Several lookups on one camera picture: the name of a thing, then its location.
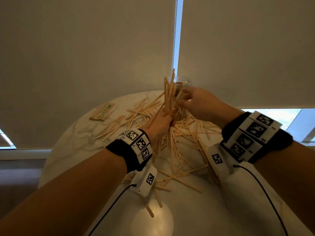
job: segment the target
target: person's right hand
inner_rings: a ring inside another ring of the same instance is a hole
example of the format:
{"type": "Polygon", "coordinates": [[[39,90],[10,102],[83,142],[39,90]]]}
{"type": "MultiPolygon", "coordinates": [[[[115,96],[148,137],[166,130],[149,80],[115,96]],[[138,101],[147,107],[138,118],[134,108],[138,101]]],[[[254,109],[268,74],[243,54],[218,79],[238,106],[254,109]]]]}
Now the person's right hand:
{"type": "Polygon", "coordinates": [[[187,95],[178,102],[180,107],[187,109],[195,118],[210,121],[221,129],[242,114],[241,110],[222,102],[202,88],[188,87],[183,92],[187,95]]]}

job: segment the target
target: person's left arm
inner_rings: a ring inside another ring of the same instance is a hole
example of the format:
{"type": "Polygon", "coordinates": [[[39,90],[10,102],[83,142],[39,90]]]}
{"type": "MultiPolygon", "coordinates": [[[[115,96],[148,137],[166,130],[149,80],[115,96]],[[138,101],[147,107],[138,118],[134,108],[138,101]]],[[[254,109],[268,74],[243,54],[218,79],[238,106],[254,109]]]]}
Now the person's left arm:
{"type": "MultiPolygon", "coordinates": [[[[164,136],[174,110],[147,128],[151,145],[164,136]]],[[[124,158],[104,149],[66,170],[0,220],[2,235],[83,235],[127,173],[124,158]]]]}

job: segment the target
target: glass jar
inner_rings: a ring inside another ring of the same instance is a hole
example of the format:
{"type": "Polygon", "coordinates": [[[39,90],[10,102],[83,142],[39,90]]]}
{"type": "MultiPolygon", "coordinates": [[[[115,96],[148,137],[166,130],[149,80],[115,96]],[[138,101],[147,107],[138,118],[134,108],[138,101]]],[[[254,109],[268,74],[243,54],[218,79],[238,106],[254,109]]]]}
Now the glass jar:
{"type": "MultiPolygon", "coordinates": [[[[170,76],[168,78],[168,81],[171,82],[171,80],[172,80],[172,77],[170,76]]],[[[181,89],[192,86],[191,80],[187,77],[175,76],[174,83],[176,86],[175,97],[177,97],[177,95],[181,89]]],[[[181,97],[179,98],[179,100],[183,99],[185,95],[186,94],[182,94],[181,97]]],[[[186,109],[178,107],[176,110],[175,120],[176,121],[183,120],[183,119],[187,118],[187,114],[188,114],[188,111],[186,109]]]]}

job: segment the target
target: wrist strap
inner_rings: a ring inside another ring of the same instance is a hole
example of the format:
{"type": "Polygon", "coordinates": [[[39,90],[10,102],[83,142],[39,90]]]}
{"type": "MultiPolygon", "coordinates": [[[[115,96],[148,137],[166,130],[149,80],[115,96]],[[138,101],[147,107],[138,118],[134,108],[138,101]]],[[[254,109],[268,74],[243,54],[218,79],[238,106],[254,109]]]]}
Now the wrist strap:
{"type": "Polygon", "coordinates": [[[152,157],[150,140],[142,129],[122,132],[106,149],[124,158],[128,172],[141,171],[152,157]]]}
{"type": "Polygon", "coordinates": [[[255,163],[268,152],[292,144],[293,137],[280,126],[279,122],[257,111],[246,112],[225,126],[220,145],[238,162],[242,159],[255,163]]]}

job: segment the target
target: person's right arm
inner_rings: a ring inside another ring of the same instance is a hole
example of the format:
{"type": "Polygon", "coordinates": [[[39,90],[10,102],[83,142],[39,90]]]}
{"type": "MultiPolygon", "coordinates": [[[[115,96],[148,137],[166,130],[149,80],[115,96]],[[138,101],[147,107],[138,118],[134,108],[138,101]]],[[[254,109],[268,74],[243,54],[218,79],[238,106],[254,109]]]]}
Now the person's right arm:
{"type": "MultiPolygon", "coordinates": [[[[179,106],[221,129],[243,113],[204,89],[189,87],[184,92],[186,99],[179,106]]],[[[267,153],[254,166],[315,234],[315,151],[293,141],[286,149],[267,153]]]]}

